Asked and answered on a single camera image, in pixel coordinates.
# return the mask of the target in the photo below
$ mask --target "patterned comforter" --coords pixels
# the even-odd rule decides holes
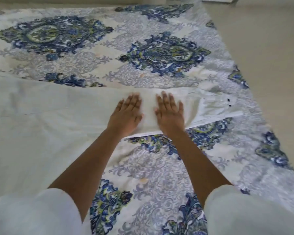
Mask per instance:
[[[294,211],[294,169],[279,140],[200,2],[185,2],[0,11],[0,71],[74,87],[208,84],[232,94],[243,116],[189,136],[242,193]],[[120,142],[84,226],[86,234],[194,235],[207,234],[206,223],[175,146],[153,135]]]

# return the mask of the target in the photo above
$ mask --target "left hand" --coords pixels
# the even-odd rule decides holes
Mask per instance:
[[[141,102],[139,94],[131,94],[125,102],[124,100],[119,101],[110,116],[107,130],[113,131],[121,138],[133,133],[144,116],[139,112]]]

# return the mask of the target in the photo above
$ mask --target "hand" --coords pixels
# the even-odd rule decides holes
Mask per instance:
[[[126,101],[119,101],[113,114],[110,116],[107,130],[113,131],[121,138],[129,136],[136,129],[143,118],[139,112],[141,105],[139,94],[131,94]]]
[[[169,93],[168,98],[165,91],[163,91],[162,97],[163,99],[160,95],[156,95],[159,108],[155,109],[155,113],[159,128],[166,136],[171,138],[173,133],[176,133],[177,131],[185,131],[183,117],[184,107],[183,103],[179,102],[179,109],[177,109],[174,97],[171,93]]]

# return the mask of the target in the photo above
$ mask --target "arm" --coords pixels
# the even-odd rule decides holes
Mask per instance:
[[[143,115],[139,95],[121,100],[110,117],[106,130],[50,186],[64,190],[75,202],[82,221],[99,186],[103,170],[119,141],[130,135]]]
[[[187,169],[197,198],[204,207],[208,195],[222,185],[231,185],[223,174],[210,162],[185,132],[183,103],[177,108],[174,97],[162,92],[157,95],[159,108],[155,110],[158,125],[165,135],[171,138]]]

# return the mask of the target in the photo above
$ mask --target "shirt sleeve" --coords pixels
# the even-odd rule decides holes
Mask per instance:
[[[204,207],[209,235],[294,235],[294,214],[258,196],[240,193],[234,186],[213,190]]]
[[[82,221],[72,198],[60,189],[33,197],[0,197],[0,235],[77,235]]]

